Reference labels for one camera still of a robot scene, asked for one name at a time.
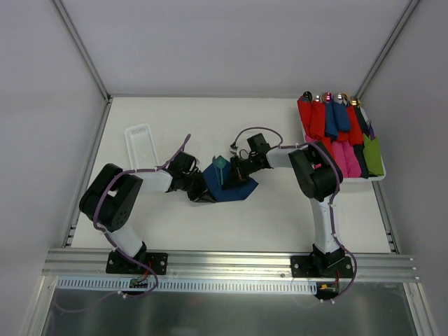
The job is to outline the dark blue paper napkin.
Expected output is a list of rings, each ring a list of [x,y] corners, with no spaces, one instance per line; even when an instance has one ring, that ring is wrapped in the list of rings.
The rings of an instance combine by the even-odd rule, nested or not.
[[[258,187],[253,178],[236,182],[230,180],[230,162],[219,155],[203,171],[206,185],[217,202],[235,202],[247,199]]]

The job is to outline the teal plastic spoon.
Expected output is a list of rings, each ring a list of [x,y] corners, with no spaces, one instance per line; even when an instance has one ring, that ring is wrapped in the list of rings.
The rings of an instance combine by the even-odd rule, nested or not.
[[[219,171],[219,181],[220,181],[221,186],[224,183],[223,170],[224,170],[226,164],[227,164],[227,161],[222,156],[218,156],[215,160],[215,166],[216,166],[217,170]]]

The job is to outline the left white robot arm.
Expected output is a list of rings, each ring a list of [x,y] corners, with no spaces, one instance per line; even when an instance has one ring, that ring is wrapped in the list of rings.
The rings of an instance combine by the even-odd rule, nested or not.
[[[194,203],[215,203],[194,156],[178,152],[154,169],[125,171],[106,164],[85,191],[79,210],[122,257],[122,265],[131,273],[146,265],[146,245],[127,224],[137,197],[153,193],[183,191]]]

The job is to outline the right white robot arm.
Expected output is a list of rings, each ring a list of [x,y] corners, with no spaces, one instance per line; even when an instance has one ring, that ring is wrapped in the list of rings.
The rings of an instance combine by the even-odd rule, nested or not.
[[[327,148],[320,142],[289,147],[272,147],[261,133],[248,139],[251,149],[247,158],[230,159],[230,171],[222,179],[225,190],[243,186],[250,175],[262,169],[292,169],[302,193],[310,199],[314,218],[314,271],[329,277],[344,259],[336,217],[336,196],[343,174]]]

